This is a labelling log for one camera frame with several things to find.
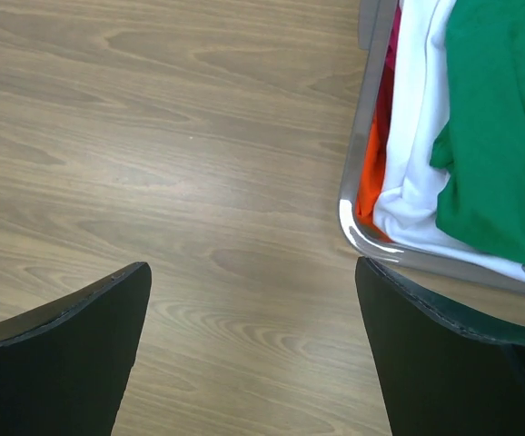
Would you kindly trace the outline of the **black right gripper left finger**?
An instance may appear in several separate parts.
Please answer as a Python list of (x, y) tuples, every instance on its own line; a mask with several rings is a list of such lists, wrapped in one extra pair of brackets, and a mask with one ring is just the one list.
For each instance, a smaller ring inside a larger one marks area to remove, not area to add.
[(0, 435), (109, 435), (152, 286), (131, 263), (0, 322)]

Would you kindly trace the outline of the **green t shirt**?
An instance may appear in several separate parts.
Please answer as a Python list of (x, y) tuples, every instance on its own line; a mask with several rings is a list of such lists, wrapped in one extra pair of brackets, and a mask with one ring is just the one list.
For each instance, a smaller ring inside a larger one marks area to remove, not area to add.
[(446, 27), (450, 100), (431, 165), (450, 178), (437, 226), (525, 265), (525, 1), (459, 1)]

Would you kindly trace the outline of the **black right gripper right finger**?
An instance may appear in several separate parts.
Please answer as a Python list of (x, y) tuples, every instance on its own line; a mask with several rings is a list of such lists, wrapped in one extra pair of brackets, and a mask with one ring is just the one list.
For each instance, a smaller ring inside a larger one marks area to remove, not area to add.
[(355, 282), (394, 435), (525, 435), (525, 327), (361, 257)]

